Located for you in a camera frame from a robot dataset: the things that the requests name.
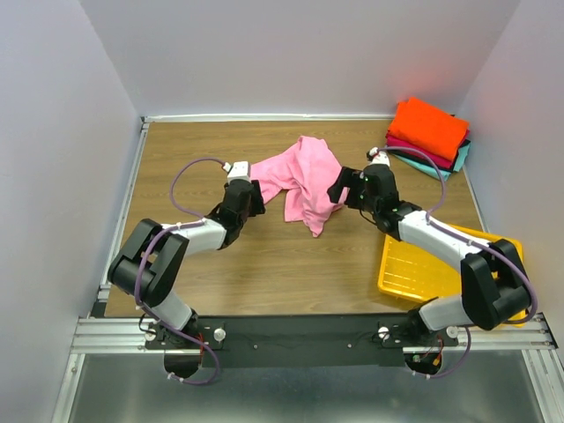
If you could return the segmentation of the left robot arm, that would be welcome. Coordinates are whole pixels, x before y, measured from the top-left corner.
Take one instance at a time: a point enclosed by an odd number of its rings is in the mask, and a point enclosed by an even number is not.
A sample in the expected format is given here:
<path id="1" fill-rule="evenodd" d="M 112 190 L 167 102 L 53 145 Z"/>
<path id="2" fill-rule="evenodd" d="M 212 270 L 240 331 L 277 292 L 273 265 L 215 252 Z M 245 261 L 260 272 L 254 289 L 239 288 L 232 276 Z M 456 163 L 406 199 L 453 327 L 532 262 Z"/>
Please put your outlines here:
<path id="1" fill-rule="evenodd" d="M 222 201 L 198 221 L 164 225 L 142 219 L 109 265 L 108 281 L 165 324 L 173 346 L 187 347 L 197 334 L 197 313 L 174 292 L 183 259 L 230 246 L 247 220 L 263 213 L 259 181 L 235 179 L 226 183 Z"/>

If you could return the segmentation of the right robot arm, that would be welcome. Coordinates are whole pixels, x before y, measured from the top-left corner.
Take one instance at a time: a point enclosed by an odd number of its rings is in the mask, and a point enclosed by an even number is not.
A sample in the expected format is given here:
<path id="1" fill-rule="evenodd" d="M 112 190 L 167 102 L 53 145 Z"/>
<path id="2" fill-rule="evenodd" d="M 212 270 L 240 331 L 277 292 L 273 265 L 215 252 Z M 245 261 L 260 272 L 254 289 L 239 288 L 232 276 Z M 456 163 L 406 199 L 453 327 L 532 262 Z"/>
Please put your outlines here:
<path id="1" fill-rule="evenodd" d="M 368 213 L 382 233 L 425 250 L 460 275 L 460 294 L 433 298 L 409 311 L 392 335 L 425 345 L 450 326 L 492 330 L 515 323 L 524 310 L 535 311 L 538 302 L 512 242 L 471 237 L 401 199 L 389 166 L 344 167 L 327 194 L 333 204 Z"/>

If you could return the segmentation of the pink t shirt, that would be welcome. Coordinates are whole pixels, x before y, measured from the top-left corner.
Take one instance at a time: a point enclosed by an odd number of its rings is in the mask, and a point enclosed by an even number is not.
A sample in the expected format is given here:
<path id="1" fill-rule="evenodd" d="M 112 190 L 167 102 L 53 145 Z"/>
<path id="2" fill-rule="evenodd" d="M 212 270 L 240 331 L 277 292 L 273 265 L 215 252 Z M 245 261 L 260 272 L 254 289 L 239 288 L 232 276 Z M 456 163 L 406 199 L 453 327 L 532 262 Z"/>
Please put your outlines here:
<path id="1" fill-rule="evenodd" d="M 341 168 L 325 140 L 301 136 L 284 152 L 253 164 L 251 178 L 259 181 L 266 203 L 285 192 L 284 220 L 301 221 L 318 237 L 331 214 L 343 207 L 348 194 L 344 189 L 334 204 L 327 193 Z"/>

